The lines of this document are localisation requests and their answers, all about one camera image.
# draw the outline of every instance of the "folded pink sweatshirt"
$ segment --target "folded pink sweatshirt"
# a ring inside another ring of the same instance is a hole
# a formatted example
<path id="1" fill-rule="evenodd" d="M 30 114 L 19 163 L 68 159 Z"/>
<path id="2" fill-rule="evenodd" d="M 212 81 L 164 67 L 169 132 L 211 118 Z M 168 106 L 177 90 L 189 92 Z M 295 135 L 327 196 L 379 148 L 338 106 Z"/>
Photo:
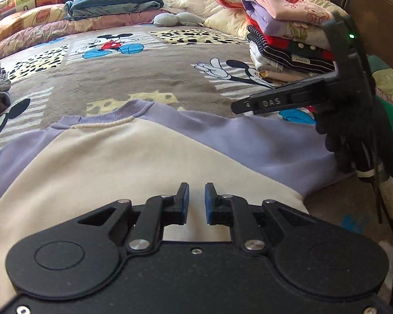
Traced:
<path id="1" fill-rule="evenodd" d="M 295 4 L 285 0 L 255 0 L 275 19 L 302 21 L 320 26 L 323 22 L 333 19 L 325 8 L 312 2 L 299 1 Z"/>

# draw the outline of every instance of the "orange pillow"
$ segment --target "orange pillow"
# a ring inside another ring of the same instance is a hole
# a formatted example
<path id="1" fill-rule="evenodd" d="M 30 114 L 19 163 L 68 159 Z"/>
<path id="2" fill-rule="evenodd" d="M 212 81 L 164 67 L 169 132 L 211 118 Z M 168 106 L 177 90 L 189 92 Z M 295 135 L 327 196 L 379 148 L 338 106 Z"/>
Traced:
<path id="1" fill-rule="evenodd" d="M 11 14 L 0 21 L 0 41 L 26 28 L 63 20 L 66 15 L 63 4 L 49 4 Z"/>

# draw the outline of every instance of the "silver bolt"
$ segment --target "silver bolt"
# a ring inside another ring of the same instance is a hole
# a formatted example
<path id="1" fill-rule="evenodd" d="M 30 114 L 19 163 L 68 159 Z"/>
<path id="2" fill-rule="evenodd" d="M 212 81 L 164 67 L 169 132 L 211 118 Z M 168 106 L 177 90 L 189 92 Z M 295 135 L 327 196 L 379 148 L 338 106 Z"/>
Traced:
<path id="1" fill-rule="evenodd" d="M 368 307 L 364 309 L 364 314 L 377 314 L 377 308 Z"/>
<path id="2" fill-rule="evenodd" d="M 16 308 L 17 314 L 30 314 L 30 310 L 26 306 L 19 306 Z"/>
<path id="3" fill-rule="evenodd" d="M 144 250 L 150 246 L 150 242 L 146 239 L 133 239 L 128 245 L 134 250 Z"/>
<path id="4" fill-rule="evenodd" d="M 248 250 L 262 250 L 265 248 L 265 242 L 258 239 L 250 239 L 245 242 L 245 248 Z"/>
<path id="5" fill-rule="evenodd" d="M 131 201 L 128 200 L 128 199 L 118 200 L 117 202 L 118 202 L 118 203 L 121 203 L 121 204 L 131 203 Z"/>
<path id="6" fill-rule="evenodd" d="M 193 248 L 191 250 L 191 253 L 193 253 L 194 255 L 200 255 L 200 254 L 202 254 L 202 249 L 201 248 Z"/>

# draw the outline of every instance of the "wooden headboard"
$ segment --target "wooden headboard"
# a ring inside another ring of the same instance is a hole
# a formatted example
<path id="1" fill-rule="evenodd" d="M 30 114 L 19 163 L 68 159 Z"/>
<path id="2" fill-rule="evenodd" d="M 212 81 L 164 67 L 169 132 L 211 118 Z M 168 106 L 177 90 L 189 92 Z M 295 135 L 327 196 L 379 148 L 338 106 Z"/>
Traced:
<path id="1" fill-rule="evenodd" d="M 367 54 L 393 68 L 393 0 L 331 0 L 351 14 Z"/>

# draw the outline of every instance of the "mickey mouse hand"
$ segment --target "mickey mouse hand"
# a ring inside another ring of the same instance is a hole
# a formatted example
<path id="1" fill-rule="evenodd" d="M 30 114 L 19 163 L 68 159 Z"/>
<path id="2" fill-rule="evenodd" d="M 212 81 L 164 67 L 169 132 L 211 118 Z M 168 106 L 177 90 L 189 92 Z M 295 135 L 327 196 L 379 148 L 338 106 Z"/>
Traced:
<path id="1" fill-rule="evenodd" d="M 200 62 L 195 66 L 195 68 L 215 78 L 224 79 L 224 80 L 231 79 L 231 75 L 229 75 L 229 73 L 227 73 L 221 67 L 220 60 L 218 58 L 212 58 L 210 60 L 210 65 L 204 62 Z"/>

